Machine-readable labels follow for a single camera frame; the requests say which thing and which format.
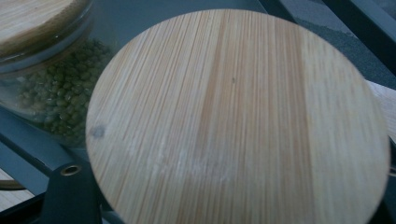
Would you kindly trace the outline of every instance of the wooden surface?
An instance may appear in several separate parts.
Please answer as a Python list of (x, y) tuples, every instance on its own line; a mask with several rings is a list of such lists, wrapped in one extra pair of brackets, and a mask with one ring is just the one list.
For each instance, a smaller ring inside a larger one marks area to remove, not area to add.
[[(0, 180), (12, 179), (6, 172), (0, 169)], [(2, 191), (0, 190), (0, 212), (18, 203), (33, 198), (34, 195), (29, 190)]]
[(396, 91), (367, 81), (387, 121), (389, 136), (396, 142)]
[(1, 0), (0, 58), (44, 44), (70, 25), (89, 0)]
[(113, 59), (87, 147), (127, 223), (365, 223), (389, 170), (385, 121), (336, 49), (257, 12), (195, 12)]

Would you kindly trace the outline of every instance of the wooden board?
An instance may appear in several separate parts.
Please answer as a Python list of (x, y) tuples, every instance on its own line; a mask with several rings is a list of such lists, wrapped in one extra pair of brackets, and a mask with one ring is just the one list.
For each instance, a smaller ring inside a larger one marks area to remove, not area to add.
[(389, 136), (396, 142), (396, 91), (367, 81), (387, 121)]

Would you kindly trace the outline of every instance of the glass jar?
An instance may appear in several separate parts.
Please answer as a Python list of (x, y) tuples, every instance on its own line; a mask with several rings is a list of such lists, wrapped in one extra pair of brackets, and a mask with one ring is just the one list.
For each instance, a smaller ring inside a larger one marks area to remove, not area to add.
[(14, 12), (0, 16), (0, 106), (66, 147), (83, 147), (93, 88), (118, 47), (111, 26), (92, 0), (9, 3), (0, 9)]

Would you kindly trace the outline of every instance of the bamboo lid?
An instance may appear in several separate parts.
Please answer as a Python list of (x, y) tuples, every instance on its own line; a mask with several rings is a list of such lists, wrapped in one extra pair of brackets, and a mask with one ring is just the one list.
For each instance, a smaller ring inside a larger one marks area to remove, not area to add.
[(387, 128), (358, 70), (252, 11), (134, 38), (101, 75), (86, 134), (127, 223), (364, 223), (388, 178)]
[(2, 0), (0, 58), (42, 45), (73, 25), (91, 0)]

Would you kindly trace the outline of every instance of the green peas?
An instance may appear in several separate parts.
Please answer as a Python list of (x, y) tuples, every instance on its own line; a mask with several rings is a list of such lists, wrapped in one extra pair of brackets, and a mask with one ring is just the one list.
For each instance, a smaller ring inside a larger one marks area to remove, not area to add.
[(25, 77), (17, 106), (32, 111), (32, 121), (75, 147), (84, 140), (85, 119), (93, 88), (112, 57), (100, 41), (87, 40), (81, 48), (45, 70)]

